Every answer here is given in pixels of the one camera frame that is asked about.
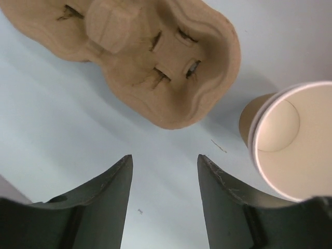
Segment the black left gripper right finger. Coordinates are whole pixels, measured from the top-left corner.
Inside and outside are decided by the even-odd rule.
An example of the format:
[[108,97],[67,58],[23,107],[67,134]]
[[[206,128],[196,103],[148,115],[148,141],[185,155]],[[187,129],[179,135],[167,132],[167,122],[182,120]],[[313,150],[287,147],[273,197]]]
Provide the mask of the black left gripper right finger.
[[210,248],[331,248],[331,197],[283,200],[199,155],[198,178]]

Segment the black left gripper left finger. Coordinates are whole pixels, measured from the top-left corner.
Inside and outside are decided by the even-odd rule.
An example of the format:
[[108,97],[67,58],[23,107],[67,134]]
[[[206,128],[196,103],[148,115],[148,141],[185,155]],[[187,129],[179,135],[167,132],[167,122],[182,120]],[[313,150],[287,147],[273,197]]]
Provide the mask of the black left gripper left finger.
[[120,248],[133,175],[126,155],[48,202],[1,198],[1,248]]

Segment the stack of brown paper cups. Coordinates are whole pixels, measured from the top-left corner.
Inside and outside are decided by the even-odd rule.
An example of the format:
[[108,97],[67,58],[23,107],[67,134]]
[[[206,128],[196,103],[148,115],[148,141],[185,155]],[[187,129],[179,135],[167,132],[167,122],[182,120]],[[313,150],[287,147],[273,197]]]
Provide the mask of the stack of brown paper cups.
[[331,196],[331,82],[304,82],[251,100],[239,132],[263,180],[300,202]]

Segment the brown pulp cup carrier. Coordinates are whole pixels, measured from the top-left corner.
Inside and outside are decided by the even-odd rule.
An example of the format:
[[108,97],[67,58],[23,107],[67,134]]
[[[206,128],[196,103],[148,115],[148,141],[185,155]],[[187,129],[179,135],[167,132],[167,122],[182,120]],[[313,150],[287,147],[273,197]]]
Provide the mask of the brown pulp cup carrier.
[[1,1],[57,57],[97,64],[113,94],[164,129],[202,118],[241,64],[232,23],[203,1]]

